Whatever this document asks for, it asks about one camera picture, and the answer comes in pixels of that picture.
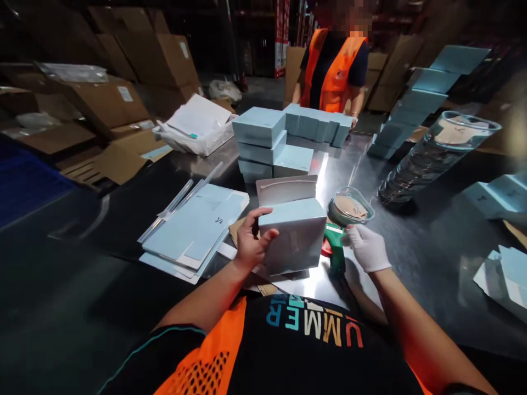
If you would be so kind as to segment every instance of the gloved hand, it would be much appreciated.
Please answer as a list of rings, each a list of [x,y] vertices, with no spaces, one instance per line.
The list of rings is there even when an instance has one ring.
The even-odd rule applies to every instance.
[[[346,233],[350,237],[355,258],[366,273],[391,268],[386,255],[384,238],[380,234],[364,225],[348,225]]]

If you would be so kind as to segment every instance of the pallet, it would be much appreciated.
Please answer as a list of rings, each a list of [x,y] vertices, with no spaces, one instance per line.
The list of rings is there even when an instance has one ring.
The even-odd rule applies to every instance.
[[[98,155],[70,166],[62,170],[60,174],[78,184],[86,185],[97,193],[100,193],[102,189],[96,186],[96,184],[103,179],[106,179],[106,177],[94,169],[94,163],[97,157]]]

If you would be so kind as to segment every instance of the brown cardboard box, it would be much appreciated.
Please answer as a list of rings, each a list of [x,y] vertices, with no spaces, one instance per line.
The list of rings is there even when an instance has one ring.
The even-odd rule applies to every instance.
[[[381,52],[370,52],[368,54],[368,69],[382,70],[388,58],[388,54]]]
[[[378,86],[371,93],[368,110],[390,112],[401,93],[401,88]]]
[[[287,47],[285,58],[285,94],[284,101],[291,102],[293,100],[293,92],[295,91],[296,82],[300,76],[300,64],[304,58],[306,48],[302,47]]]
[[[88,129],[69,122],[30,136],[20,137],[16,141],[51,155],[92,138],[95,138],[95,135]]]
[[[141,7],[88,7],[95,24],[102,33],[119,31],[170,34],[163,11]]]
[[[201,95],[203,93],[201,86],[197,84],[181,88],[143,85],[142,88],[152,100],[150,104],[154,113],[165,119],[170,118],[182,104],[188,102],[194,93]]]
[[[106,50],[110,63],[119,76],[128,81],[137,81],[137,76],[115,37],[109,34],[100,34],[97,35],[97,38]]]
[[[45,95],[21,88],[1,87],[0,107],[13,116],[28,112],[47,112],[48,115],[61,121],[72,121],[82,117],[60,93]]]
[[[184,36],[121,32],[116,37],[142,83],[166,87],[199,83]]]
[[[419,36],[397,36],[390,44],[389,57],[379,79],[379,85],[403,87],[406,83],[406,72],[413,63],[423,46],[423,39]]]
[[[0,63],[0,73],[18,88],[35,93],[56,93],[44,73],[32,63]]]
[[[478,116],[502,126],[478,150],[527,159],[527,95],[513,103],[493,100],[481,109]]]
[[[113,139],[110,129],[143,121],[149,114],[132,83],[108,78],[108,83],[54,81],[54,85],[103,136]]]
[[[155,127],[154,121],[151,119],[146,119],[141,122],[134,122],[130,125],[119,126],[111,130],[112,135],[115,139],[120,139],[131,134],[143,131],[143,130],[152,130]]]
[[[112,142],[95,163],[94,169],[108,177],[113,182],[122,185],[131,179],[147,163],[156,162],[168,154],[165,151],[152,159],[141,157],[146,153],[166,146],[164,141],[155,141],[155,135],[150,130],[135,133]]]

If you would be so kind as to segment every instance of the stack of boxes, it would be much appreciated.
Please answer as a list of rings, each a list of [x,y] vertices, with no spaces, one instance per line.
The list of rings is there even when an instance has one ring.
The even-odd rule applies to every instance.
[[[477,182],[462,194],[486,219],[527,225],[527,172],[505,174],[488,184]]]
[[[408,90],[372,140],[368,154],[389,159],[423,121],[448,98],[446,92],[461,75],[470,74],[489,49],[446,46],[429,69],[417,68]]]
[[[286,144],[284,111],[253,107],[232,122],[246,183],[309,173],[313,150]]]

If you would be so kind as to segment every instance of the plastic wrap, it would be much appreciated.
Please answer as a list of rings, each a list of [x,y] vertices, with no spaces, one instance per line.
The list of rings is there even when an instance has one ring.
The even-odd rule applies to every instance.
[[[36,131],[60,125],[60,121],[48,115],[47,112],[28,112],[27,114],[17,115],[16,120],[24,128]]]
[[[242,99],[242,91],[231,81],[213,80],[209,85],[211,99],[229,97],[231,104],[236,104]]]
[[[54,80],[63,82],[108,82],[106,69],[99,66],[63,63],[38,63],[37,65],[48,77]]]

